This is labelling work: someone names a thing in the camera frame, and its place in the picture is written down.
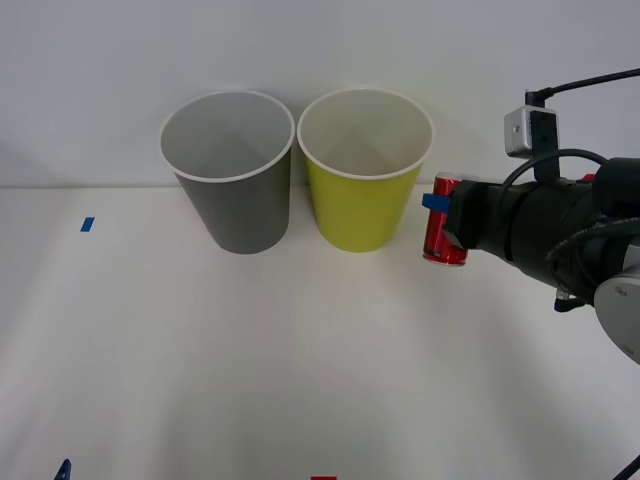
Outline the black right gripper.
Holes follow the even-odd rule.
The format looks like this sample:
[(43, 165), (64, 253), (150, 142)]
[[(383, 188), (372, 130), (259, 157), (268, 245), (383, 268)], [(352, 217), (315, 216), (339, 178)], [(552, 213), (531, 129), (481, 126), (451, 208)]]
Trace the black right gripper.
[(450, 196), (425, 193), (422, 206), (431, 211), (448, 211), (444, 232), (454, 246), (512, 260), (511, 222), (523, 201), (523, 188), (507, 190), (496, 219), (498, 193), (498, 184), (463, 180)]

